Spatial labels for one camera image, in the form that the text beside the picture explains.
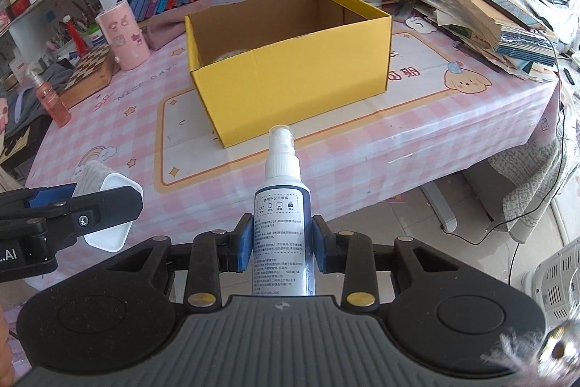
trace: tablecloth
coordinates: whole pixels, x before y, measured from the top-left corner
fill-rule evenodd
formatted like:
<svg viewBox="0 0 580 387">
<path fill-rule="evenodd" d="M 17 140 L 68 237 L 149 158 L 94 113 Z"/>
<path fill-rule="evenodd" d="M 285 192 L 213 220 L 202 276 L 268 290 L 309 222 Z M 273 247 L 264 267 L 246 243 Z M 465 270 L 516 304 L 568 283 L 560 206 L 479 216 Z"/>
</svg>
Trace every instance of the tablecloth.
<svg viewBox="0 0 580 387">
<path fill-rule="evenodd" d="M 232 229 L 263 182 L 266 136 L 222 148 L 185 47 L 176 38 L 73 107 L 68 125 L 52 124 L 27 187 L 71 182 L 97 159 L 144 190 L 126 247 Z M 440 32 L 396 24 L 391 50 L 387 92 L 292 125 L 312 211 L 328 220 L 525 143 L 555 87 L 494 72 Z M 57 271 L 28 282 L 42 289 L 110 256 L 80 238 L 58 253 Z"/>
</svg>

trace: spray bottle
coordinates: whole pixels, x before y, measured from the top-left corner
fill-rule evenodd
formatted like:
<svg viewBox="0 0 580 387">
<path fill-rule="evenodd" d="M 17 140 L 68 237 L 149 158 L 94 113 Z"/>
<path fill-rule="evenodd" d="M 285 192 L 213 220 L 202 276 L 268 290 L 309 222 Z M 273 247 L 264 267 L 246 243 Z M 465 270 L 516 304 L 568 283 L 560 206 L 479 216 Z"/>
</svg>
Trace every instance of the spray bottle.
<svg viewBox="0 0 580 387">
<path fill-rule="evenodd" d="M 310 191 L 290 129 L 270 130 L 266 181 L 254 199 L 254 295 L 314 295 Z"/>
</svg>

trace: human hand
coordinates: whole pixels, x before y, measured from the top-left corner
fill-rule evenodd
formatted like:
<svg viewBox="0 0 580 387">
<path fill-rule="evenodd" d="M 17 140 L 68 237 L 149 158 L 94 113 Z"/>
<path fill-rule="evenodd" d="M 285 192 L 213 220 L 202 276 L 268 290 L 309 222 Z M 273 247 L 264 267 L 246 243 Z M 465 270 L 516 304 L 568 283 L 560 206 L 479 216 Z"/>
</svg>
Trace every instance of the human hand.
<svg viewBox="0 0 580 387">
<path fill-rule="evenodd" d="M 0 305 L 0 387 L 11 387 L 14 377 L 12 348 L 8 344 L 8 322 Z"/>
</svg>

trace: mauve cloth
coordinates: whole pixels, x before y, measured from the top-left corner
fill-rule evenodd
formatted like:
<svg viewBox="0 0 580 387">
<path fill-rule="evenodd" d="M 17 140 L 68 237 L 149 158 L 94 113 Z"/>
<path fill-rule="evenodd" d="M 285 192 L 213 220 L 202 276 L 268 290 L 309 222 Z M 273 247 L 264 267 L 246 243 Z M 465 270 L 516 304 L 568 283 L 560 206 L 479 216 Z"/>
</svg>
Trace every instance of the mauve cloth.
<svg viewBox="0 0 580 387">
<path fill-rule="evenodd" d="M 170 9 L 151 17 L 143 29 L 143 37 L 153 50 L 159 50 L 185 32 L 184 18 L 187 14 L 207 9 L 213 5 L 233 4 L 242 1 L 244 0 L 199 0 L 176 9 Z"/>
</svg>

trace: open cardboard box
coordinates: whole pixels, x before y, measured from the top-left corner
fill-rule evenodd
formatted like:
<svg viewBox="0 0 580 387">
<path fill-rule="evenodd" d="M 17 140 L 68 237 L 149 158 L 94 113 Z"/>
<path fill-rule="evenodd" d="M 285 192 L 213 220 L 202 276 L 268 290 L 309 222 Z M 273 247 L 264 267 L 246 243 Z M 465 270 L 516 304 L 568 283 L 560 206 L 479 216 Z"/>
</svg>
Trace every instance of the open cardboard box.
<svg viewBox="0 0 580 387">
<path fill-rule="evenodd" d="M 392 19 L 361 0 L 246 0 L 185 22 L 191 75 L 225 147 L 386 89 Z"/>
</svg>

